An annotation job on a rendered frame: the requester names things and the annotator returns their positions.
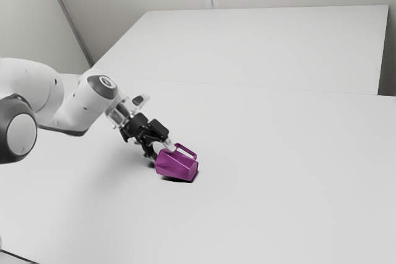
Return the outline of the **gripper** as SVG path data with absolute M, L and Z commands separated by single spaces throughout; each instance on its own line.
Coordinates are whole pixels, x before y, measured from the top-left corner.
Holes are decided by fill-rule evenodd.
M 159 142 L 168 151 L 175 151 L 175 145 L 169 138 L 169 130 L 156 119 L 148 120 L 142 113 L 131 117 L 124 127 L 121 128 L 120 134 L 125 142 L 128 142 L 130 138 L 134 138 L 143 148 L 144 156 L 153 162 L 156 161 L 158 156 L 153 148 L 153 143 L 157 141 L 155 134 L 159 138 Z

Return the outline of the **purple faceted mug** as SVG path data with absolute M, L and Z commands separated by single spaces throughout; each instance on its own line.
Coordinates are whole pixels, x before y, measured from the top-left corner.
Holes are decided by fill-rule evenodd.
M 175 143 L 175 151 L 161 149 L 156 160 L 157 174 L 192 182 L 198 173 L 197 154 L 180 143 Z

